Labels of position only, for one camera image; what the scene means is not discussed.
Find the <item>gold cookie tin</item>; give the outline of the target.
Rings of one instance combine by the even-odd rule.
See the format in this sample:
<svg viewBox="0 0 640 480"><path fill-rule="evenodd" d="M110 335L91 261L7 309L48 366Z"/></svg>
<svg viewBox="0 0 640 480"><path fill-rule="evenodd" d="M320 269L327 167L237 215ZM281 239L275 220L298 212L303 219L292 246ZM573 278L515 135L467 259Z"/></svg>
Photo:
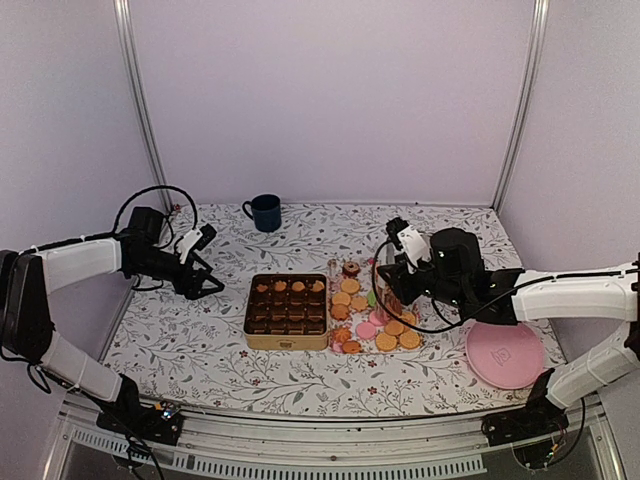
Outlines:
<svg viewBox="0 0 640 480"><path fill-rule="evenodd" d="M312 292L316 281L325 289ZM275 292L274 284L285 281L287 289ZM305 289L292 290L296 281ZM264 293L258 284L268 286ZM246 303L243 331L249 348L263 351L321 351L329 344L328 279L323 274L257 274L252 278Z"/></svg>

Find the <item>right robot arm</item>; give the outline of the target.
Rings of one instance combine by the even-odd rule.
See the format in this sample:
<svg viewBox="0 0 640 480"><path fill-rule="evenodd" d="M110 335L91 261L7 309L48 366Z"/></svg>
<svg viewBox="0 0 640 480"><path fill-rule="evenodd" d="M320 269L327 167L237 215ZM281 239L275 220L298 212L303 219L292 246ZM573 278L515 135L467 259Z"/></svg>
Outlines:
<svg viewBox="0 0 640 480"><path fill-rule="evenodd" d="M397 254L377 266L403 305L421 296L451 306L460 320L514 326L539 319L603 318L619 321L607 339L535 382L530 404L517 427L537 436L552 424L556 410L639 367L639 263L578 272L486 268L477 237L459 228L424 235L401 218L386 225Z"/></svg>

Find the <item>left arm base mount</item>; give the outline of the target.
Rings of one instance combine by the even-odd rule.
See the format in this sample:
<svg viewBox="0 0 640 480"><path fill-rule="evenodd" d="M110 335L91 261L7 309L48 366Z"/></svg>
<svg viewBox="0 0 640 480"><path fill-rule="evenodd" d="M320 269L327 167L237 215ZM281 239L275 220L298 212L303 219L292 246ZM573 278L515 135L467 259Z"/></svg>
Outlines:
<svg viewBox="0 0 640 480"><path fill-rule="evenodd" d="M143 405L136 389L122 388L114 402L97 400L97 405L96 425L103 430L168 446L178 444L183 415L173 407Z"/></svg>

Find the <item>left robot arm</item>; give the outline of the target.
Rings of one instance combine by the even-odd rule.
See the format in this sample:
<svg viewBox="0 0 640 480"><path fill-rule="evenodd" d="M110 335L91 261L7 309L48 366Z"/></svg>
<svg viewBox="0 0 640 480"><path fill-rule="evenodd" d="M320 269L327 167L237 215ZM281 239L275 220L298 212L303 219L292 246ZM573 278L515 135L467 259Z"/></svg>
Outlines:
<svg viewBox="0 0 640 480"><path fill-rule="evenodd" d="M105 339L118 296L137 278L170 285L188 300L224 288L200 255L215 228L194 224L168 246L161 241L164 223L159 211L136 207L123 229L1 253L4 359L110 406L111 419L128 434L148 426L148 412L135 401L135 383L97 360L90 329Z"/></svg>

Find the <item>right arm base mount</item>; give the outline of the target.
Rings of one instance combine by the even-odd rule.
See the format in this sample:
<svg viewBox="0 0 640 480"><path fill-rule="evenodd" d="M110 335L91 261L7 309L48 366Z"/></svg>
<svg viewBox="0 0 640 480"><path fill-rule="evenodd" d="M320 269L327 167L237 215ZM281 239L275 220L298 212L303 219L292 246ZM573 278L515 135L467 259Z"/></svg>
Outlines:
<svg viewBox="0 0 640 480"><path fill-rule="evenodd" d="M521 408L484 416L481 431L490 446L497 446L559 432L568 425L565 410L542 398Z"/></svg>

